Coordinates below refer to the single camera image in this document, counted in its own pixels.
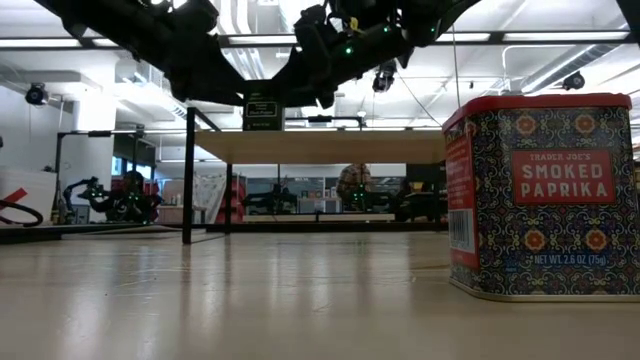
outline red tin lid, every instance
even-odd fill
[[[625,107],[631,109],[631,98],[622,94],[483,96],[459,108],[442,126],[448,130],[460,119],[492,110],[572,107]]]

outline floor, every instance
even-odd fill
[[[634,359],[640,305],[503,304],[435,234],[0,248],[0,359]]]

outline ceiling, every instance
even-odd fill
[[[321,0],[212,0],[220,10],[216,31],[232,34],[290,33],[300,10]],[[456,31],[566,31],[614,30],[624,26],[615,0],[483,0],[469,9],[455,24]],[[0,38],[67,36],[60,20],[32,0],[0,2]],[[469,100],[498,94],[504,80],[518,84],[540,80],[545,69],[589,50],[585,45],[509,47],[504,46],[432,46],[417,49],[407,69],[401,69],[386,93],[371,89],[373,74],[342,85],[335,106],[288,109],[290,116],[333,114],[356,116],[366,112],[368,126],[404,128],[438,126]],[[227,58],[245,77],[270,78],[286,63],[289,49],[229,49]],[[167,111],[165,103],[175,104],[167,95],[147,97],[114,85],[115,67],[123,58],[113,51],[0,51],[0,75],[12,72],[76,71],[117,94],[125,91],[118,112],[120,123],[143,123],[147,128],[184,128],[184,121]],[[580,71],[587,79],[581,92],[622,92],[640,96],[635,70],[640,64],[640,49],[621,45],[610,49]],[[536,91],[556,93],[556,82]],[[219,127],[239,128],[238,109],[219,104],[194,102]],[[179,136],[166,137],[165,144],[184,143]]]

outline wall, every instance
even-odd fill
[[[53,166],[60,110],[52,106],[28,105],[24,95],[0,86],[0,166],[41,170]],[[72,115],[62,113],[62,130],[70,129]]]
[[[158,154],[163,160],[184,159],[184,147],[164,147]],[[211,159],[206,151],[196,148],[196,159]],[[282,165],[280,174],[282,177],[338,177],[347,164],[334,165]],[[224,163],[195,163],[195,171],[198,175],[224,174],[227,169]],[[276,165],[235,165],[233,171],[250,178],[274,178],[278,174]],[[372,176],[405,176],[405,164],[373,164]],[[184,163],[158,163],[156,178],[175,179],[184,177]]]

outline barcode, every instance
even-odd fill
[[[449,211],[449,239],[452,249],[476,252],[473,210]]]

